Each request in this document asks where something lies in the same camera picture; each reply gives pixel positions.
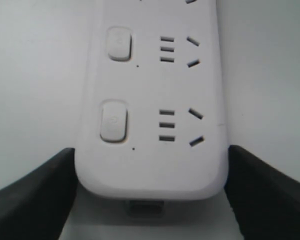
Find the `power button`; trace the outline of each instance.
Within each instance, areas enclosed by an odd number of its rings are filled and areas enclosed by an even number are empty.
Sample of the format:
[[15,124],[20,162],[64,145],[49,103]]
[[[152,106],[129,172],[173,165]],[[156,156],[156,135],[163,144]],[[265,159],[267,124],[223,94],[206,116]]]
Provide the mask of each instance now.
[[107,102],[102,107],[100,136],[105,142],[117,143],[126,138],[127,109],[121,102]]
[[131,32],[125,27],[112,27],[107,32],[107,53],[114,61],[128,61],[131,56]]

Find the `angled slot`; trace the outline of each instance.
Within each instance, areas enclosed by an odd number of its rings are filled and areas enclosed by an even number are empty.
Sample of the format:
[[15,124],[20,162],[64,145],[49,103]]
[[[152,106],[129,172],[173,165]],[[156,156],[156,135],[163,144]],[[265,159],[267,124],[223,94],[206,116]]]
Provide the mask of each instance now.
[[195,139],[195,140],[189,142],[189,144],[190,144],[191,147],[194,147],[194,146],[196,146],[196,145],[202,143],[204,140],[205,140],[204,137],[201,136],[201,137],[198,137],[197,139]]
[[176,127],[176,124],[173,122],[159,122],[159,127],[166,129],[174,129]]
[[200,120],[202,120],[204,118],[204,116],[201,113],[197,112],[196,110],[194,110],[192,108],[190,108],[188,112]]
[[194,40],[192,37],[187,37],[186,40],[190,43],[192,43],[193,45],[196,45],[197,47],[199,47],[200,42],[198,42],[197,40]]
[[188,68],[192,68],[192,67],[198,65],[199,63],[200,63],[200,60],[197,59],[197,60],[189,62],[187,65],[188,65]]
[[160,114],[160,115],[174,116],[174,115],[175,115],[175,111],[173,111],[173,110],[163,110],[163,109],[160,109],[160,110],[159,110],[159,114]]
[[174,63],[174,62],[175,62],[175,59],[172,58],[172,57],[161,56],[161,57],[160,57],[160,62]]
[[171,42],[171,43],[173,43],[175,41],[175,38],[174,37],[170,37],[170,36],[161,36],[160,40],[164,41],[164,42]]
[[175,136],[159,136],[159,141],[164,141],[164,142],[174,142],[176,140]]
[[160,50],[162,52],[170,52],[170,53],[173,53],[175,51],[175,48],[174,47],[168,47],[168,46],[161,46],[160,47]]

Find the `power strip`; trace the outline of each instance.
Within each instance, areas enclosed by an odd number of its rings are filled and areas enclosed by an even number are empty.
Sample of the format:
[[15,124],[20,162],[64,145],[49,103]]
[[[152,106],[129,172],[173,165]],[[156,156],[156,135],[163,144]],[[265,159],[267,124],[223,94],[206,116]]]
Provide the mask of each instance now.
[[75,166],[109,198],[198,200],[228,175],[215,0],[98,1]]

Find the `white background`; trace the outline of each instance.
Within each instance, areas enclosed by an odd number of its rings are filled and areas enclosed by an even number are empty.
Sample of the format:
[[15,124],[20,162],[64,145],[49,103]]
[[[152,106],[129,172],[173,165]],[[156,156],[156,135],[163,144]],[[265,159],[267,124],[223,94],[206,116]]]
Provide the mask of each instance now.
[[[229,141],[300,181],[300,0],[217,3]],[[0,0],[0,188],[75,146],[93,8]],[[224,193],[133,222],[81,187],[62,238],[241,239]]]

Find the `electrical outlet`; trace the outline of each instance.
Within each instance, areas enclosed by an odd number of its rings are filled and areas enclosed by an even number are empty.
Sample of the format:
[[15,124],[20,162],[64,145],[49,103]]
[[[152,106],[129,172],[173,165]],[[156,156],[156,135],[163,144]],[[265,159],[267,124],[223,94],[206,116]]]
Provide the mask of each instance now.
[[82,185],[119,199],[217,194],[228,144],[215,0],[103,0],[95,21],[75,156]]

